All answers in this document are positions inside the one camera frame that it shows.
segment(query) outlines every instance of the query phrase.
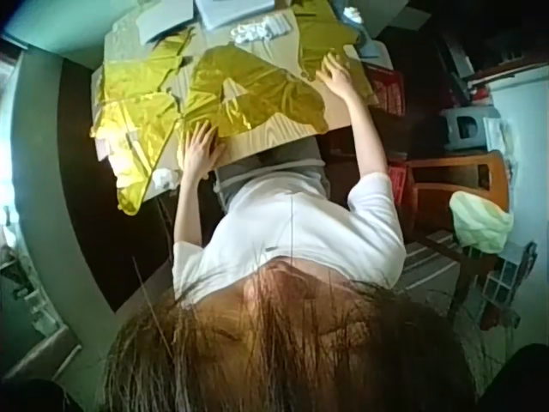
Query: chair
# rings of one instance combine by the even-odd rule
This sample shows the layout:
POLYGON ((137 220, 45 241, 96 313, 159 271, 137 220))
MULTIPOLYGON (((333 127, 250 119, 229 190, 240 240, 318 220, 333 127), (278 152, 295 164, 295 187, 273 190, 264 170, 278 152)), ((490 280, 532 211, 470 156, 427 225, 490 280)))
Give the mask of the chair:
POLYGON ((455 292, 450 304, 448 319, 453 322, 457 311, 467 298, 471 282, 476 275, 486 276, 493 269, 496 255, 485 255, 481 259, 472 259, 458 251, 450 249, 426 237, 430 230, 444 229, 454 232, 453 217, 449 200, 456 191, 465 191, 483 197, 503 211, 509 211, 509 185, 504 159, 500 152, 492 151, 462 157, 408 161, 407 182, 399 214, 402 230, 410 240, 425 245, 438 253, 460 263, 460 274, 455 285, 455 292), (470 188, 462 185, 437 182, 416 182, 414 175, 424 172, 427 177, 438 178, 435 167, 479 167, 488 168, 489 188, 470 188))

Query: gold foil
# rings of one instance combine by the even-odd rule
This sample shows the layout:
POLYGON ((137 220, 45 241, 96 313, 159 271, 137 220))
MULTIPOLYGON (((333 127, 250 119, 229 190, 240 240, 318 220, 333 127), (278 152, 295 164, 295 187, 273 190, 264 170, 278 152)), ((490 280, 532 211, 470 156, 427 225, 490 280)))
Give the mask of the gold foil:
POLYGON ((353 45, 359 32, 337 21, 327 0, 294 1, 292 10, 299 29, 299 67, 309 81, 316 78, 324 56, 335 52, 349 68, 355 87, 368 104, 376 104, 377 97, 364 74, 362 63, 345 53, 344 45, 353 45))
POLYGON ((175 98, 164 92, 114 101, 102 108, 92 137, 108 141, 109 162, 117 176, 118 208, 126 214, 139 210, 179 118, 175 98))
POLYGON ((181 51, 189 44, 190 28, 163 39, 145 61, 105 63, 99 103, 128 99, 156 92, 166 78, 181 65, 181 51))
POLYGON ((135 215, 179 115, 173 96, 160 91, 177 71, 190 29, 163 39, 145 61, 106 63, 96 100, 102 103, 91 136, 106 139, 117 176, 118 208, 135 215))
POLYGON ((235 45, 207 50, 195 67, 184 106, 185 129, 209 120, 219 137, 236 136, 282 113, 318 133, 328 131, 322 96, 288 71, 235 45), (224 99, 223 84, 233 80, 247 93, 224 99))

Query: right hand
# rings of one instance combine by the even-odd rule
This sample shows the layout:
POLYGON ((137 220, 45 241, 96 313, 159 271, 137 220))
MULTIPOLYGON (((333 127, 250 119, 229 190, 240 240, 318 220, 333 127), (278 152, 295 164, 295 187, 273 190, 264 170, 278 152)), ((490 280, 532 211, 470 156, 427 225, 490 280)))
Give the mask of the right hand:
POLYGON ((214 145, 217 130, 208 121, 197 122, 195 130, 187 132, 179 147, 179 167, 183 169, 183 180, 198 184, 200 178, 207 179, 208 172, 223 154, 224 144, 214 145))
POLYGON ((322 70, 317 70, 317 79, 345 101, 357 96, 349 70, 332 53, 324 57, 322 70))

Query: towel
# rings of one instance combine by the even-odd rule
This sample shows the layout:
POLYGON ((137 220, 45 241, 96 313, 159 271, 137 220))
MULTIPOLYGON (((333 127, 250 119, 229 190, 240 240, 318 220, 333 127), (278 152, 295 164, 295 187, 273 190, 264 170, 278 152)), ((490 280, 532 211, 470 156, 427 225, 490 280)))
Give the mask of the towel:
POLYGON ((513 228, 513 215, 495 203, 465 191, 457 191, 449 201, 454 216, 455 235, 462 247, 472 246, 484 253, 500 253, 513 228))

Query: hair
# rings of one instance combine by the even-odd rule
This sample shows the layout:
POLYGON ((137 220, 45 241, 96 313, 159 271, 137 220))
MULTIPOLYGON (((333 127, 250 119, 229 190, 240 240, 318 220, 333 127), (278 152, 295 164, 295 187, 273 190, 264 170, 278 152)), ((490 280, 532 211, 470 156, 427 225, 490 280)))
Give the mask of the hair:
MULTIPOLYGON (((359 328, 363 338, 356 344, 356 331, 343 328, 328 350, 315 331, 305 337, 293 334, 293 320, 262 297, 262 327, 255 333, 260 361, 250 360, 246 367, 243 397, 226 371, 207 357, 219 340, 231 341, 230 332, 208 328, 194 306, 183 305, 194 288, 153 310, 143 309, 119 331, 107 360, 103 410, 474 408, 474 379, 446 319, 404 294, 365 283, 353 284, 365 303, 359 328)), ((310 316, 314 321, 315 313, 310 316)))

